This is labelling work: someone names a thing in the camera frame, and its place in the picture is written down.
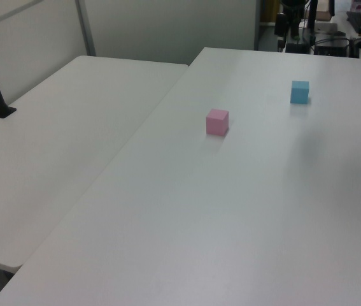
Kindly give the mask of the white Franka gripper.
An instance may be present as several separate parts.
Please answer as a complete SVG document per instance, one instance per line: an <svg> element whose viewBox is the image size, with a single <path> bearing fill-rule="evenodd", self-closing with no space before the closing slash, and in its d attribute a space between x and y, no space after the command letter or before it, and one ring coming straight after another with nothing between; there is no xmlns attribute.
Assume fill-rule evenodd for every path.
<svg viewBox="0 0 361 306"><path fill-rule="evenodd" d="M284 13L278 13L275 21L275 35L278 36L277 51L285 49L284 35L288 24L288 17ZM299 40L299 26L291 25L291 39Z"/></svg>

